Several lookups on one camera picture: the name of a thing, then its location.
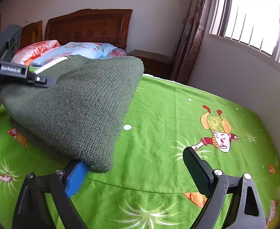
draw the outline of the pillow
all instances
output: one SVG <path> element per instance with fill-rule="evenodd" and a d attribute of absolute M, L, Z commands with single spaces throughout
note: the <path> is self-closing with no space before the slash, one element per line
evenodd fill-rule
<path fill-rule="evenodd" d="M 57 49 L 58 47 L 60 47 L 60 46 L 53 47 L 53 48 L 51 48 L 51 49 L 48 49 L 48 50 L 44 51 L 43 53 L 40 53 L 39 55 L 37 55 L 37 56 L 35 56 L 35 57 L 32 57 L 31 59 L 27 60 L 27 61 L 24 63 L 24 65 L 25 65 L 25 66 L 30 66 L 30 63 L 31 63 L 33 60 L 35 60 L 35 59 L 38 58 L 38 57 L 43 56 L 44 54 L 47 54 L 47 53 L 49 53 L 49 52 L 51 52 L 51 51 Z"/>
<path fill-rule="evenodd" d="M 116 49 L 115 46 L 109 44 L 109 43 L 94 43 L 98 46 L 101 47 L 101 50 L 103 52 L 103 56 L 102 57 L 106 57 L 112 50 Z"/>
<path fill-rule="evenodd" d="M 25 62 L 31 58 L 41 55 L 43 52 L 59 46 L 60 45 L 57 40 L 47 40 L 31 44 L 17 51 L 12 58 L 12 62 L 24 65 Z"/>
<path fill-rule="evenodd" d="M 112 50 L 106 57 L 101 56 L 99 59 L 112 59 L 115 57 L 125 57 L 126 56 L 126 51 L 120 48 L 116 48 Z"/>
<path fill-rule="evenodd" d="M 98 59 L 107 56 L 116 47 L 109 43 L 91 43 L 91 42 L 70 42 L 58 49 L 36 58 L 30 63 L 30 66 L 43 66 L 54 59 L 67 55 L 81 55 L 89 59 Z"/>

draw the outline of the folded blanket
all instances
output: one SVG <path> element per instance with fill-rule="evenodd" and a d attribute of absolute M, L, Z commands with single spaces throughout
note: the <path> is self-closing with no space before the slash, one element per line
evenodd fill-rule
<path fill-rule="evenodd" d="M 51 49 L 56 49 L 60 46 L 57 40 L 47 40 L 47 41 L 41 41 L 34 44 L 31 44 L 27 47 L 24 47 L 23 49 L 16 52 L 14 57 L 12 58 L 12 62 L 16 64 L 22 64 L 25 65 L 25 63 L 30 60 L 33 57 L 36 57 L 38 55 L 42 56 L 44 52 L 52 51 Z"/>
<path fill-rule="evenodd" d="M 43 53 L 40 53 L 39 55 L 37 55 L 37 56 L 35 56 L 35 57 L 32 57 L 31 59 L 27 60 L 27 61 L 24 63 L 24 65 L 25 65 L 25 66 L 30 66 L 30 63 L 31 63 L 32 61 L 34 61 L 35 59 L 37 59 L 38 57 L 41 57 L 41 56 L 43 56 L 43 55 L 45 55 L 45 54 L 48 54 L 49 52 L 52 52 L 52 51 L 54 51 L 55 49 L 57 49 L 57 48 L 59 48 L 59 47 L 60 47 L 60 46 L 55 46 L 55 47 L 53 47 L 53 48 L 51 48 L 51 49 L 48 49 L 48 50 L 44 51 Z"/>
<path fill-rule="evenodd" d="M 143 64 L 135 57 L 76 55 L 41 72 L 56 78 L 56 86 L 7 85 L 0 98 L 12 118 L 46 145 L 85 161 L 94 172 L 106 172 L 142 74 Z"/>

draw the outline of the floral curtain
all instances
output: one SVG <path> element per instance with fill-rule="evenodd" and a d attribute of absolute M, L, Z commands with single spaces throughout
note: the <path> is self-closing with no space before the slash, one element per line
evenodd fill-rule
<path fill-rule="evenodd" d="M 192 0 L 188 15 L 182 20 L 172 56 L 174 68 L 171 79 L 174 81 L 188 82 L 204 35 L 210 4 L 211 0 Z"/>

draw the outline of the blue pillow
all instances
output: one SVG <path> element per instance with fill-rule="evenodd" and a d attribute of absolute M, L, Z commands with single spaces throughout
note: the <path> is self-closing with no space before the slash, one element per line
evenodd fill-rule
<path fill-rule="evenodd" d="M 89 59 L 98 59 L 102 56 L 107 56 L 116 47 L 109 43 L 91 43 L 91 42 L 70 42 L 61 46 L 50 53 L 34 59 L 31 67 L 40 67 L 54 59 L 67 55 L 81 55 Z"/>

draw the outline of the wooden cabinet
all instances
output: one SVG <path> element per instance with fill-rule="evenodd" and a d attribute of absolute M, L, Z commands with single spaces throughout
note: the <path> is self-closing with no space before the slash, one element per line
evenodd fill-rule
<path fill-rule="evenodd" d="M 133 50 L 130 56 L 143 61 L 144 73 L 163 79 L 171 78 L 172 65 L 167 56 L 141 50 Z"/>

